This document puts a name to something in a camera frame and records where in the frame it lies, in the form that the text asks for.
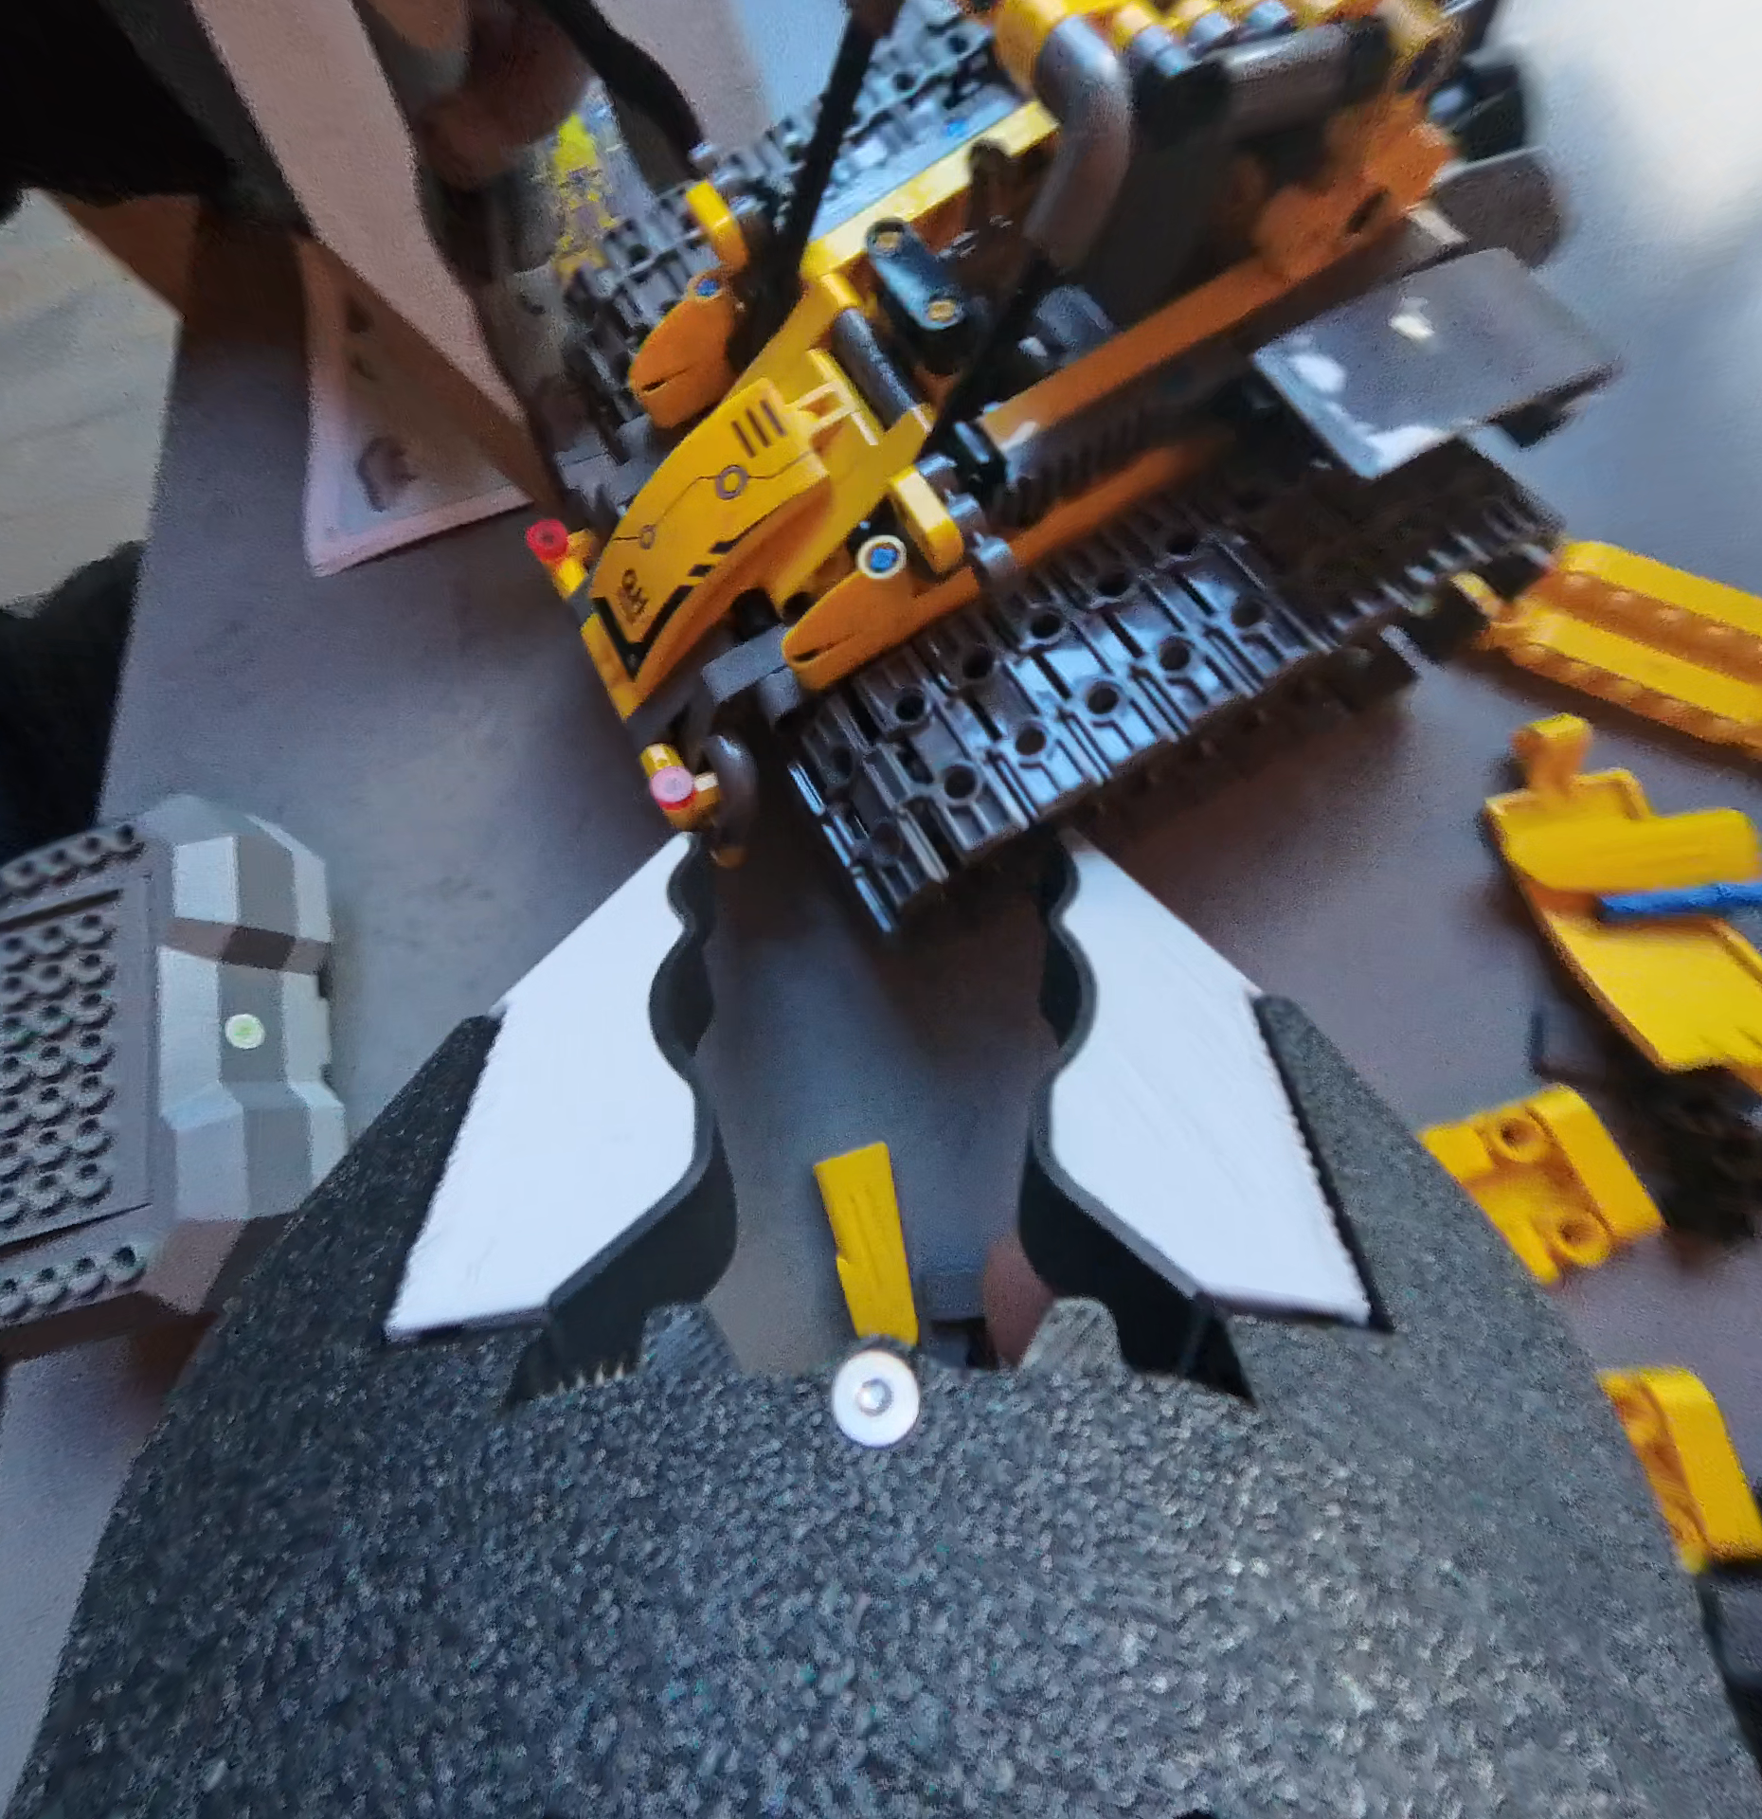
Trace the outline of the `long yellow brick beam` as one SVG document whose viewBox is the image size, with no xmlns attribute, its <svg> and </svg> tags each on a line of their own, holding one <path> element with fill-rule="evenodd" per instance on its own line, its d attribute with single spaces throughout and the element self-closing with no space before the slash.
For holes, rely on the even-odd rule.
<svg viewBox="0 0 1762 1819">
<path fill-rule="evenodd" d="M 1762 763 L 1762 596 L 1609 543 L 1567 543 L 1523 586 L 1457 577 L 1479 648 Z"/>
</svg>

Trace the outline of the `blue brick pin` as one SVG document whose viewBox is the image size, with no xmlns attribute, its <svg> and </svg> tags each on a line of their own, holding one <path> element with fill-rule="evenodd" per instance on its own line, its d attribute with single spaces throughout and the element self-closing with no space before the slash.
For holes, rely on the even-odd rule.
<svg viewBox="0 0 1762 1819">
<path fill-rule="evenodd" d="M 1725 921 L 1748 912 L 1762 913 L 1762 878 L 1601 894 L 1596 901 L 1596 916 L 1609 926 L 1694 919 Z"/>
</svg>

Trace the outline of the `dark cloth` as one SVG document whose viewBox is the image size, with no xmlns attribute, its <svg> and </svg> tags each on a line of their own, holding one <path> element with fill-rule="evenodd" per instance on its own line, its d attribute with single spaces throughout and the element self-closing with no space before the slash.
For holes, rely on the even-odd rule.
<svg viewBox="0 0 1762 1819">
<path fill-rule="evenodd" d="M 98 823 L 139 572 L 130 541 L 0 605 L 0 867 Z"/>
</svg>

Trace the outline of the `yellow angled brick piece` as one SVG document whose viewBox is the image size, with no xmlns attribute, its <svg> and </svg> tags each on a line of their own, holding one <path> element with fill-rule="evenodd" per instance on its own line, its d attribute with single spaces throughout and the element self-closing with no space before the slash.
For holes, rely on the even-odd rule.
<svg viewBox="0 0 1762 1819">
<path fill-rule="evenodd" d="M 1682 1367 L 1606 1371 L 1596 1382 L 1681 1566 L 1762 1566 L 1762 1507 L 1703 1382 Z"/>
</svg>

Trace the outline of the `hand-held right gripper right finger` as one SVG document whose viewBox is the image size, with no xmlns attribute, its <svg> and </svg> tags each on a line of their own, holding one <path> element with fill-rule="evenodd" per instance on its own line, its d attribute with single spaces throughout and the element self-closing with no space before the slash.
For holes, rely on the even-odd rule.
<svg viewBox="0 0 1762 1819">
<path fill-rule="evenodd" d="M 1040 876 L 1022 1249 L 1143 1377 L 1244 1391 L 1237 1316 L 1381 1330 L 1366 1260 L 1263 1032 L 1261 992 L 1078 834 Z"/>
</svg>

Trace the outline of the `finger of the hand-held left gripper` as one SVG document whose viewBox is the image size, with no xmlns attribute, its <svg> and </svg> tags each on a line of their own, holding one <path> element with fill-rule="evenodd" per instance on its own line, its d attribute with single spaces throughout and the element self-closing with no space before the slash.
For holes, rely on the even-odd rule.
<svg viewBox="0 0 1762 1819">
<path fill-rule="evenodd" d="M 467 6 L 196 2 L 314 240 L 391 333 L 403 376 L 500 474 L 541 442 L 421 199 L 415 130 L 379 56 L 396 39 L 431 78 L 463 72 Z"/>
<path fill-rule="evenodd" d="M 394 326 L 304 244 L 304 565 L 344 573 L 528 506 L 406 374 Z"/>
</svg>

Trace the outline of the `yellow toy brick bulldozer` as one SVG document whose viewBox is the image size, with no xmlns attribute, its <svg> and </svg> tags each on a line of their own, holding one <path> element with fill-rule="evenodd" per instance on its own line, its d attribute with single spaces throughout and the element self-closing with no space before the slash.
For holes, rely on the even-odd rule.
<svg viewBox="0 0 1762 1819">
<path fill-rule="evenodd" d="M 1500 6 L 848 6 L 818 108 L 686 151 L 569 286 L 602 446 L 530 545 L 666 817 L 782 767 L 883 936 L 1153 778 L 1359 713 L 1543 576 L 1614 361 Z"/>
</svg>

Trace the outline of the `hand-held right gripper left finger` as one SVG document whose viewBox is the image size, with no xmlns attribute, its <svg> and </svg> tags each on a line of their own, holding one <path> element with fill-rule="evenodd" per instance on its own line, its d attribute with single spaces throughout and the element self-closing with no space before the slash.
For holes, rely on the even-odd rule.
<svg viewBox="0 0 1762 1819">
<path fill-rule="evenodd" d="M 736 1191 L 698 1051 L 713 859 L 674 834 L 488 1014 L 488 1049 L 384 1339 L 523 1338 L 517 1391 L 643 1371 L 647 1322 L 733 1260 Z"/>
</svg>

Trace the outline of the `grey studded brick block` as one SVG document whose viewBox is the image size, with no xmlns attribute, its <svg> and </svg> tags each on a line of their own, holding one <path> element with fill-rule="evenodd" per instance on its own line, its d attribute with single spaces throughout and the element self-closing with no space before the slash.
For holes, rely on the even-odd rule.
<svg viewBox="0 0 1762 1819">
<path fill-rule="evenodd" d="M 347 1152 L 323 862 L 175 794 L 0 867 L 0 1357 L 216 1315 Z"/>
</svg>

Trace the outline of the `black brick connector pieces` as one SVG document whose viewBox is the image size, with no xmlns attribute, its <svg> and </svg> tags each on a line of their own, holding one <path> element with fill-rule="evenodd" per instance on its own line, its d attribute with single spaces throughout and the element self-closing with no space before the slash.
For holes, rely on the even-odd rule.
<svg viewBox="0 0 1762 1819">
<path fill-rule="evenodd" d="M 1529 1012 L 1535 1078 L 1580 1093 L 1635 1159 L 1674 1234 L 1731 1244 L 1762 1220 L 1762 1096 L 1706 1068 L 1667 1075 L 1560 997 Z"/>
</svg>

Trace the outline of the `small yellow wedge brick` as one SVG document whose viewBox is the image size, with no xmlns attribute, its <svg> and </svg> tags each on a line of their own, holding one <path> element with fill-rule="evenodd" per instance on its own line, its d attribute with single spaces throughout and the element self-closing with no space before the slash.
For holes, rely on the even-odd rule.
<svg viewBox="0 0 1762 1819">
<path fill-rule="evenodd" d="M 858 1339 L 918 1348 L 922 1329 L 886 1145 L 814 1166 L 850 1325 Z"/>
</svg>

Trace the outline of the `yellow brick bucket panel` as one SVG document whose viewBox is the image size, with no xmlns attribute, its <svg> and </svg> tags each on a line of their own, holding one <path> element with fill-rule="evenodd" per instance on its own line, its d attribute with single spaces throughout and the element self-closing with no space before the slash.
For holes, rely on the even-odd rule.
<svg viewBox="0 0 1762 1819">
<path fill-rule="evenodd" d="M 1600 1014 L 1659 1075 L 1722 1071 L 1762 1098 L 1762 950 L 1725 906 L 1614 921 L 1631 894 L 1762 884 L 1758 828 L 1737 808 L 1654 812 L 1628 770 L 1589 770 L 1575 716 L 1521 727 L 1523 785 L 1482 823 L 1538 931 Z"/>
</svg>

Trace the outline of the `yellow brick bracket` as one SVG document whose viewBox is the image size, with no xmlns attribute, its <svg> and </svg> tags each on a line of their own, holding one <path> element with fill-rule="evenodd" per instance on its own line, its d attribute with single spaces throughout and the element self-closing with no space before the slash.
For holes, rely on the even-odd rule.
<svg viewBox="0 0 1762 1819">
<path fill-rule="evenodd" d="M 1419 1145 L 1543 1285 L 1665 1231 L 1636 1170 L 1569 1085 L 1427 1125 Z"/>
</svg>

